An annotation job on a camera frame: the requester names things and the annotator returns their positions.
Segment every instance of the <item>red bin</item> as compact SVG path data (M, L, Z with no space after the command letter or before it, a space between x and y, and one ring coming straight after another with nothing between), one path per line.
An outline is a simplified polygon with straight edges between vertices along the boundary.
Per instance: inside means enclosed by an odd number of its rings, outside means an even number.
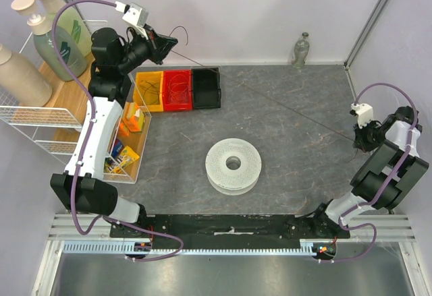
M168 70L163 73L163 110L192 110L192 72L190 70Z

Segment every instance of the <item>storage bin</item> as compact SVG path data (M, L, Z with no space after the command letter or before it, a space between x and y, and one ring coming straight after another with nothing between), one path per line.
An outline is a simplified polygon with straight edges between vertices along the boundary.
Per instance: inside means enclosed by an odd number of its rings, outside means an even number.
M192 110L192 73L190 70L169 70L163 73L163 110Z
M135 78L134 102L150 112L163 112L163 71L138 72Z
M192 70L192 107L193 109L221 107L219 68Z

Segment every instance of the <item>white round object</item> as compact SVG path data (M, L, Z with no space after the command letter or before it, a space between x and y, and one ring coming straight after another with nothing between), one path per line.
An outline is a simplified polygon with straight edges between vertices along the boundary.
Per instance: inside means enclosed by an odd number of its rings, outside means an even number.
M211 147L205 159L210 184L226 195L250 191L261 172L261 157L256 148L241 139L225 139Z

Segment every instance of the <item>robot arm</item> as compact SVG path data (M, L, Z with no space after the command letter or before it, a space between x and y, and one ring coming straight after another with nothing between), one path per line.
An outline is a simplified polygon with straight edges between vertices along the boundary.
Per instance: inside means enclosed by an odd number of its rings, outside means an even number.
M417 121L414 129L410 129L414 122L414 111L411 107L399 107L382 124L373 120L372 107L367 104L352 105L351 114L358 117L354 126L356 137L353 147L363 152L374 149L376 151L351 180L352 191L330 201L321 213L322 219L337 229L339 219L343 225L348 225L353 217L367 210L394 209L429 168L429 164L420 158L416 149L416 141L421 135L422 127ZM407 159L377 202L365 205L373 200L389 172L405 152L409 131L412 131L412 139ZM356 209L342 217L343 213L353 206L356 206Z
M148 15L146 9L137 4L116 2L116 5L116 10L124 13L123 19L132 29L132 40L122 43L121 37L112 28L101 28L93 33L92 54L95 58L88 91L93 97L96 116L92 119L88 101L86 118L75 151L64 173L53 174L51 187L63 205L70 209L73 174L77 163L80 163L76 210L137 223L145 217L144 206L119 197L115 187L103 182L105 157L131 87L128 74L147 59L162 64L178 41L157 34L145 24ZM93 123L92 131L84 155L80 156L90 123Z

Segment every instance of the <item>soap pump bottle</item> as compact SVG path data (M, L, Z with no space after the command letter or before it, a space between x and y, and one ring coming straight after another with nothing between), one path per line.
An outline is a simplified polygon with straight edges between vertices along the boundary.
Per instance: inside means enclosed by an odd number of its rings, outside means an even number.
M29 16L27 24L33 31L34 46L49 67L60 79L64 81L72 80L71 75L66 71L55 54L52 21L45 16L37 14L38 7L35 0L15 0L12 2L11 7L19 14ZM63 28L57 27L56 41L60 54L67 66L75 76L78 77L81 75L87 68L87 62L74 40Z
M23 55L0 43L0 85L21 104L42 107L50 99L53 88Z
M47 17L53 21L55 14L66 4L64 0L40 0L47 11ZM92 41L90 32L82 21L78 11L69 7L59 18L58 26L66 30L78 45L81 53L87 56L91 52Z

